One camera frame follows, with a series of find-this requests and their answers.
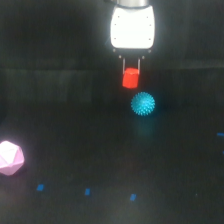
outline teal spiky ball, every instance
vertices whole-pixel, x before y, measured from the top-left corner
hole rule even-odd
[[[155,100],[148,93],[138,93],[131,101],[131,108],[136,114],[147,116],[155,109]]]

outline red cube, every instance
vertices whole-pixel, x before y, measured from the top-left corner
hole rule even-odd
[[[139,70],[127,68],[123,77],[123,87],[134,89],[138,87]]]

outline pink polyhedron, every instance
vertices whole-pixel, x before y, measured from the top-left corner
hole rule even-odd
[[[13,175],[24,164],[23,151],[18,145],[4,141],[0,144],[0,173]]]

